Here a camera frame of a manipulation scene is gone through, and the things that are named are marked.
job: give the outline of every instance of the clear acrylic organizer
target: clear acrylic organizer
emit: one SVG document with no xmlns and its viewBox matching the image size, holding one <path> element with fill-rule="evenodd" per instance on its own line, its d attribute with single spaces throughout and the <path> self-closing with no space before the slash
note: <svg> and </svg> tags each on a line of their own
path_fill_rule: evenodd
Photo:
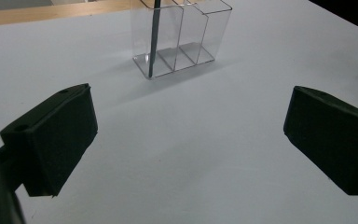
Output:
<svg viewBox="0 0 358 224">
<path fill-rule="evenodd" d="M 131 0 L 133 60 L 146 78 L 214 61 L 231 6 L 221 0 Z"/>
</svg>

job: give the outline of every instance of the white table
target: white table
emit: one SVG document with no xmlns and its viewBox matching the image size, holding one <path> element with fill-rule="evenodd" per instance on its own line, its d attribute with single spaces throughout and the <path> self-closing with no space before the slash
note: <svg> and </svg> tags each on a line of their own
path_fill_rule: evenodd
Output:
<svg viewBox="0 0 358 224">
<path fill-rule="evenodd" d="M 28 223 L 358 223 L 358 197 L 282 131 L 295 85 L 358 107 L 358 27 L 305 0 L 227 2 L 217 61 L 154 81 L 129 11 L 0 26 L 0 131 L 86 82 L 99 122 L 58 197 L 17 190 Z"/>
</svg>

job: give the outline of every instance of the white tabletop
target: white tabletop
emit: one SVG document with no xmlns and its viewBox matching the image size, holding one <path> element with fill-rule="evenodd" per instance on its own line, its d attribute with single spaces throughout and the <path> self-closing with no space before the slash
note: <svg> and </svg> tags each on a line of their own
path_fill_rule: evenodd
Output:
<svg viewBox="0 0 358 224">
<path fill-rule="evenodd" d="M 17 190 L 28 223 L 358 223 L 282 130 L 295 85 L 358 107 L 358 27 L 306 0 L 227 2 L 216 62 L 153 81 L 129 11 L 0 26 L 0 131 L 86 82 L 99 122 L 58 197 Z"/>
</svg>

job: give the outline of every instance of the transparent plastic container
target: transparent plastic container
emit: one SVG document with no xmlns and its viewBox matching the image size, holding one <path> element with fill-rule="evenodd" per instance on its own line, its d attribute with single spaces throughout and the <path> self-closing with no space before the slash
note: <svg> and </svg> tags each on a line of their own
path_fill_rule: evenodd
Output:
<svg viewBox="0 0 358 224">
<path fill-rule="evenodd" d="M 221 0 L 131 0 L 133 60 L 152 79 L 214 61 L 231 6 Z"/>
</svg>

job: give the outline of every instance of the gray floor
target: gray floor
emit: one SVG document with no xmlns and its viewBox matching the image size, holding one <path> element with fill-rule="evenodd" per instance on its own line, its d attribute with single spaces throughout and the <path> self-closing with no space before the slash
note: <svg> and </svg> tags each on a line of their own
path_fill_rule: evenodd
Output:
<svg viewBox="0 0 358 224">
<path fill-rule="evenodd" d="M 0 10 L 22 7 L 52 6 L 50 0 L 0 0 Z"/>
</svg>

